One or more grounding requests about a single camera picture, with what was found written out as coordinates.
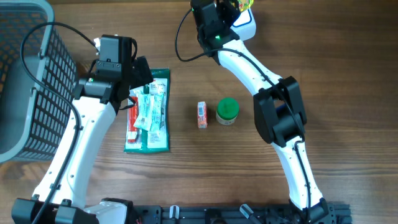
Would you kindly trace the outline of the yellow oil bottle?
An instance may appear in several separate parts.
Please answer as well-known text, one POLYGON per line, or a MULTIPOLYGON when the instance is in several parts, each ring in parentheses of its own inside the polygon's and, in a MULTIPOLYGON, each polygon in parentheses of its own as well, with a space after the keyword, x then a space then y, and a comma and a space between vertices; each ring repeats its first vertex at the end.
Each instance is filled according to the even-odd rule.
POLYGON ((239 11, 244 12, 251 8, 253 5, 254 0, 238 0, 239 11))

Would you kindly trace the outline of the mint green sachet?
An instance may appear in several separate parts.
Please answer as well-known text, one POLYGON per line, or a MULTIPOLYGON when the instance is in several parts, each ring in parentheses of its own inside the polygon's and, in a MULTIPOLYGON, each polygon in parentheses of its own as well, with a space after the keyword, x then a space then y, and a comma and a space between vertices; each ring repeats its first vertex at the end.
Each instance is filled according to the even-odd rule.
POLYGON ((145 131, 160 131, 162 123, 162 106, 164 94, 138 95, 138 116, 134 127, 145 131))

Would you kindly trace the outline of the green white gloves package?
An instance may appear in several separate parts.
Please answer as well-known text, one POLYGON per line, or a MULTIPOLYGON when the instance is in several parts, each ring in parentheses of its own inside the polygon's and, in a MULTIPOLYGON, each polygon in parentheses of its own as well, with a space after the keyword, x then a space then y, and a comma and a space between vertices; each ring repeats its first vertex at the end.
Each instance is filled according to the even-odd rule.
POLYGON ((168 68, 156 68, 152 69, 152 76, 154 81, 150 84, 140 86, 137 88, 131 88, 136 93, 136 96, 140 94, 152 94, 157 95, 163 93, 164 101, 162 106, 162 123, 160 131, 145 131, 139 129, 137 141, 134 143, 127 142, 127 128, 128 128, 128 109, 130 103, 134 100, 130 97, 127 99, 127 128, 126 128, 126 141, 124 145, 125 153, 141 153, 151 154, 169 151, 169 125, 168 125, 168 100, 170 93, 170 70, 168 68))

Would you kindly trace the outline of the red coffee stick sachet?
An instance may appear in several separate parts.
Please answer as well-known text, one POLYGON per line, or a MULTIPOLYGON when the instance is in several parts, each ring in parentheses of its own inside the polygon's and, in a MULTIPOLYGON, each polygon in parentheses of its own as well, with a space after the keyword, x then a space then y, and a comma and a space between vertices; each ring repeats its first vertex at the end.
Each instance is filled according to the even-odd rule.
POLYGON ((134 126, 139 114, 138 97, 136 96, 134 90, 130 90, 130 97, 134 100, 134 102, 129 104, 131 107, 128 109, 127 142, 134 143, 137 141, 137 136, 139 134, 139 129, 134 126))

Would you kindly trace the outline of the small orange box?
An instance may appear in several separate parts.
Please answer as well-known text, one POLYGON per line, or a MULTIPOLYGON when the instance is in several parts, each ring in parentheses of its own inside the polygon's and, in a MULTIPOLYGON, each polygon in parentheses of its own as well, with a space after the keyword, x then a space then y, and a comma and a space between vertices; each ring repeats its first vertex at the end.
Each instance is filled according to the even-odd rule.
POLYGON ((197 104, 197 120, 198 120, 198 127, 200 129, 205 129, 208 126, 207 121, 207 106, 204 101, 200 101, 197 104))

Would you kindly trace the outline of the green lid jar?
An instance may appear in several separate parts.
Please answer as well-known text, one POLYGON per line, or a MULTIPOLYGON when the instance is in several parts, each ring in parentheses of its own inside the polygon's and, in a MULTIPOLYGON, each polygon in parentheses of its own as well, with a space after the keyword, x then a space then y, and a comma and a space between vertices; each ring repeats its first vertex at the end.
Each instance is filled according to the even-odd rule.
POLYGON ((239 104, 234 98, 223 98, 216 109, 216 120, 222 125, 231 125, 239 114, 239 104))

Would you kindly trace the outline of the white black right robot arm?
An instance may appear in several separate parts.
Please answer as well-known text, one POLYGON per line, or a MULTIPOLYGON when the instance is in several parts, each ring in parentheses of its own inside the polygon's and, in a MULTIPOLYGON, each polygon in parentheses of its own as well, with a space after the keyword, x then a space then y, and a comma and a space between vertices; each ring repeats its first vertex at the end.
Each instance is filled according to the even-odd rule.
POLYGON ((271 144, 289 186, 290 206, 297 223, 325 218, 328 205, 315 182, 305 148, 307 115, 294 77, 271 72, 246 48, 233 23, 247 9, 239 1, 191 1, 197 39, 203 54, 233 73, 253 98, 254 122, 261 138, 271 144))

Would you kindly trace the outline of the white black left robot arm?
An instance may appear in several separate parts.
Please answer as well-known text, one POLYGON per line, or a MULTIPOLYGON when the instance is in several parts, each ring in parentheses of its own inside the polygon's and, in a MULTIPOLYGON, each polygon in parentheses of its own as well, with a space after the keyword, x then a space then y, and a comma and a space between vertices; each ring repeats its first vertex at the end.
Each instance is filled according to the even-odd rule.
POLYGON ((122 101, 132 87, 153 81, 146 58, 136 54, 131 37, 101 37, 96 71, 76 83, 55 157, 32 197, 14 202, 15 223, 135 223, 139 218, 129 200, 104 198, 86 206, 94 161, 122 101))

